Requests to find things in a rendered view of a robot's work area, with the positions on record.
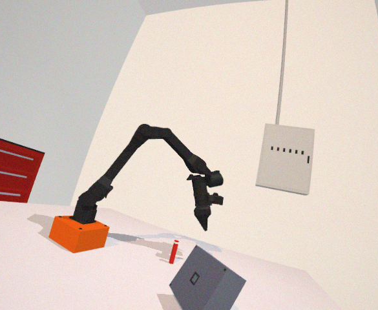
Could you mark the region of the grey square panel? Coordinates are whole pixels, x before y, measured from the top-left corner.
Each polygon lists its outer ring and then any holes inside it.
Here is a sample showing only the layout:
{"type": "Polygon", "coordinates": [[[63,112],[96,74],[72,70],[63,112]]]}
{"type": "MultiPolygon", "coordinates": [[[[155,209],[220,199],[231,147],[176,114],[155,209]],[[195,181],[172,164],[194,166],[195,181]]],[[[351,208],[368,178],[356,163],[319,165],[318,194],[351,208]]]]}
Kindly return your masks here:
{"type": "Polygon", "coordinates": [[[169,287],[183,310],[230,310],[246,282],[195,245],[169,287]]]}

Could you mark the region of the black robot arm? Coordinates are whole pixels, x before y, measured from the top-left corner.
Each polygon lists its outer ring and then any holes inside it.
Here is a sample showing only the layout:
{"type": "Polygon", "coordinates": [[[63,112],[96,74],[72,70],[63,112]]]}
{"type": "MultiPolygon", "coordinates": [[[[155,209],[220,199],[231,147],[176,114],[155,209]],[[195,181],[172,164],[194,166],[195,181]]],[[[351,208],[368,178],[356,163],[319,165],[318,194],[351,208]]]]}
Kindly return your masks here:
{"type": "MultiPolygon", "coordinates": [[[[187,180],[192,180],[193,191],[201,191],[213,187],[222,186],[224,179],[219,170],[211,172],[206,166],[206,162],[199,156],[193,154],[171,131],[170,128],[162,128],[141,124],[132,136],[131,141],[121,152],[112,166],[99,178],[88,191],[83,192],[78,198],[74,215],[70,219],[84,225],[94,223],[97,208],[96,202],[106,198],[113,186],[116,175],[130,160],[135,151],[142,146],[147,140],[163,139],[185,162],[190,172],[205,175],[190,174],[187,180]]],[[[208,192],[209,206],[212,204],[223,205],[224,197],[219,196],[217,192],[210,194],[208,192]]]]}

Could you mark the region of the red peg with white band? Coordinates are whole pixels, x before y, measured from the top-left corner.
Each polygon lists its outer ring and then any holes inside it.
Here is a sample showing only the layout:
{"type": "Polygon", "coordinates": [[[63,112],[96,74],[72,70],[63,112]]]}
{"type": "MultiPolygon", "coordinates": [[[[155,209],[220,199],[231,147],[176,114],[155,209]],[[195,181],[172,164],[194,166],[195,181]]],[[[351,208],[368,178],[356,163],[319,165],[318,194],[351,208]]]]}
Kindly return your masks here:
{"type": "Polygon", "coordinates": [[[178,244],[180,244],[180,242],[178,240],[174,240],[173,249],[171,251],[170,260],[169,260],[170,264],[173,264],[173,262],[174,262],[174,258],[175,258],[175,255],[176,255],[178,244]]]}

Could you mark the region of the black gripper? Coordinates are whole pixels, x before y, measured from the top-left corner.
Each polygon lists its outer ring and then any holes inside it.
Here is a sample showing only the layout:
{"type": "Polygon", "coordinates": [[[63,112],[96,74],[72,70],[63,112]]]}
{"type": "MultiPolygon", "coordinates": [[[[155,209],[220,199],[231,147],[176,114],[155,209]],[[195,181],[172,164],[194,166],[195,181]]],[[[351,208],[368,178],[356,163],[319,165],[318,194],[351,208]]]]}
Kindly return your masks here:
{"type": "Polygon", "coordinates": [[[194,215],[202,225],[204,231],[207,231],[207,219],[211,215],[211,209],[208,200],[207,189],[201,191],[193,191],[195,200],[194,215]]]}

